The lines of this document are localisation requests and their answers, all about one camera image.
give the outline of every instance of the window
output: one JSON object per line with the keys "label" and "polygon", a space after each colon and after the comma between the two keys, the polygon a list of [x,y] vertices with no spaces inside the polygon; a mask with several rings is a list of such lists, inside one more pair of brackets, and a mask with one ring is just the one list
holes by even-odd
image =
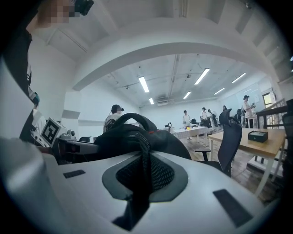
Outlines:
{"label": "window", "polygon": [[262,96],[262,98],[264,99],[264,103],[265,103],[266,108],[272,105],[270,93],[264,94]]}

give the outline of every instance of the white ceiling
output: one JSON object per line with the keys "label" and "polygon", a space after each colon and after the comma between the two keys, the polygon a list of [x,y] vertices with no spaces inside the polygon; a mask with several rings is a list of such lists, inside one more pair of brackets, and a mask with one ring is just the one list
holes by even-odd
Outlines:
{"label": "white ceiling", "polygon": [[[211,70],[198,85],[194,85],[205,68]],[[102,77],[101,80],[137,105],[145,106],[150,104],[149,98],[153,98],[155,102],[183,101],[188,91],[191,91],[191,94],[186,99],[187,101],[216,98],[214,93],[221,88],[225,87],[229,90],[238,85],[242,79],[234,84],[232,81],[244,72],[246,75],[243,79],[259,71],[229,58],[208,54],[181,54],[144,60],[114,71]],[[146,79],[149,93],[145,93],[139,83],[138,78],[141,76]]]}
{"label": "white ceiling", "polygon": [[[278,28],[257,6],[253,5],[249,10],[245,3],[245,0],[94,0],[87,16],[70,19],[66,25],[37,30],[36,35],[77,62],[94,43],[133,22],[156,17],[187,17],[196,21],[201,17],[238,32],[263,53],[276,70],[284,68],[292,55]],[[196,78],[207,67],[211,71],[195,86]],[[182,54],[132,64],[102,79],[142,106],[149,97],[179,100],[189,90],[192,91],[191,100],[213,97],[219,89],[231,88],[231,81],[243,72],[248,76],[256,71],[223,57]],[[191,74],[191,78],[187,79],[187,74]],[[145,76],[149,94],[143,92],[140,84],[131,85],[138,82],[138,76]],[[121,88],[126,85],[130,85],[129,89]]]}

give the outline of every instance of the backpack strap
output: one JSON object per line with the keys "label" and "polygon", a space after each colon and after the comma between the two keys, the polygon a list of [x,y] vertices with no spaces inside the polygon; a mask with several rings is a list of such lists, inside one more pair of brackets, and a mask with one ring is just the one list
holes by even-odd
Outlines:
{"label": "backpack strap", "polygon": [[135,113],[127,113],[122,115],[117,121],[114,123],[112,128],[115,128],[121,124],[124,124],[129,119],[135,119],[137,122],[139,122],[146,131],[157,131],[156,125],[150,121],[148,118],[135,114]]}

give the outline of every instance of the table leg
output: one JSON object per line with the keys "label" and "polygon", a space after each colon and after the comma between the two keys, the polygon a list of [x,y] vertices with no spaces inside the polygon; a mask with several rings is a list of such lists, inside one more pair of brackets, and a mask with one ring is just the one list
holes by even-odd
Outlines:
{"label": "table leg", "polygon": [[275,181],[275,178],[277,176],[277,173],[278,173],[278,170],[280,168],[280,164],[282,162],[282,158],[283,158],[283,155],[284,155],[284,146],[285,146],[285,141],[283,142],[283,145],[282,145],[282,148],[281,148],[281,153],[280,153],[280,157],[279,157],[279,161],[278,161],[278,164],[277,164],[277,168],[276,168],[276,171],[271,179],[272,182]]}
{"label": "table leg", "polygon": [[266,185],[266,181],[269,178],[270,172],[271,172],[271,168],[273,166],[274,163],[274,159],[273,158],[269,158],[267,160],[267,165],[266,165],[266,170],[264,175],[262,176],[262,179],[260,181],[260,184],[258,185],[256,191],[255,191],[255,195],[258,197],[262,191],[262,189],[264,188],[264,186]]}
{"label": "table leg", "polygon": [[206,146],[207,146],[207,133],[205,133],[205,138],[206,138]]}
{"label": "table leg", "polygon": [[209,161],[211,162],[212,161],[212,158],[213,158],[213,151],[214,151],[214,142],[210,139],[210,158],[209,158]]}

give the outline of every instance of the ceiling light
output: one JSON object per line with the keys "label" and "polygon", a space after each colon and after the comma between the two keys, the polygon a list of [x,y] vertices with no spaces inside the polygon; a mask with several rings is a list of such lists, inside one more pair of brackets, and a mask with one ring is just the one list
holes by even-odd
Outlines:
{"label": "ceiling light", "polygon": [[[222,90],[224,90],[225,88],[220,89],[217,93],[221,92]],[[216,95],[217,93],[214,93],[214,95]]]}
{"label": "ceiling light", "polygon": [[200,83],[200,81],[205,77],[205,75],[209,72],[209,68],[206,68],[203,73],[201,74],[201,76],[198,78],[198,80],[196,81],[195,85],[198,85]]}
{"label": "ceiling light", "polygon": [[190,93],[191,93],[191,92],[188,92],[188,93],[185,95],[185,97],[184,97],[183,99],[187,98],[187,97],[189,96]]}
{"label": "ceiling light", "polygon": [[139,79],[139,81],[140,81],[140,83],[141,83],[143,89],[145,90],[145,92],[148,93],[149,90],[148,90],[148,87],[147,87],[147,83],[146,83],[145,78],[144,78],[144,77],[140,77],[140,78],[138,78],[138,79]]}
{"label": "ceiling light", "polygon": [[246,73],[243,73],[241,76],[239,76],[236,80],[232,81],[232,83],[238,81],[242,76],[244,76]]}

